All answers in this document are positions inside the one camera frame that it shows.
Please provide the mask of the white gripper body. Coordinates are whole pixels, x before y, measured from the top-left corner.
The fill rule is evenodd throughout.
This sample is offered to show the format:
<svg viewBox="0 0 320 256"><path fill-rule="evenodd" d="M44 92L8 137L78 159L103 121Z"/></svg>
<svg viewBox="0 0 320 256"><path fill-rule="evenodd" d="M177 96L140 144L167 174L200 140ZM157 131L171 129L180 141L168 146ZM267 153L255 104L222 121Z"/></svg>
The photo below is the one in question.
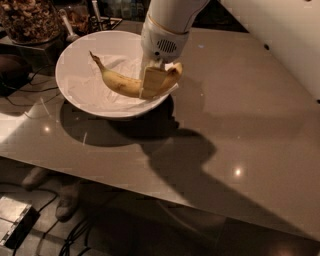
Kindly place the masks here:
<svg viewBox="0 0 320 256"><path fill-rule="evenodd" d="M188 37L188 32L168 29L148 14L141 32L143 56L140 77L145 76L147 67L163 69L166 64L175 61L181 55Z"/></svg>

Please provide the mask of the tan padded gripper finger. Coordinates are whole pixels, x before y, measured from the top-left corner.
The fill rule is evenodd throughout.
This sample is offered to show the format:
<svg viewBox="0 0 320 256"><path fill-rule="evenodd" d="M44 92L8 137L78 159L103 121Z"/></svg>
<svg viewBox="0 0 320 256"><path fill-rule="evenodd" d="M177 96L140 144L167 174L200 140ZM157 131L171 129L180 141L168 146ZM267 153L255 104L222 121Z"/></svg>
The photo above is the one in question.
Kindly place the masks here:
<svg viewBox="0 0 320 256"><path fill-rule="evenodd" d="M157 67L146 67L139 89L139 98L152 99L168 91L170 87L165 83L167 76L168 72L166 70Z"/></svg>

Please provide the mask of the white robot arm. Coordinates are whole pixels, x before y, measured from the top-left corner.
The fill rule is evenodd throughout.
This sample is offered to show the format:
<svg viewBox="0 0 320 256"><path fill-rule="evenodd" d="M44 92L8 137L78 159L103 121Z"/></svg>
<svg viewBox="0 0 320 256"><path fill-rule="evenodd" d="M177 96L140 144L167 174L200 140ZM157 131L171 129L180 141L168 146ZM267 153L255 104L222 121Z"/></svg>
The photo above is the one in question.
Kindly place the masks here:
<svg viewBox="0 0 320 256"><path fill-rule="evenodd" d="M320 0L149 0L144 56L176 60L193 27L251 34L320 100Z"/></svg>

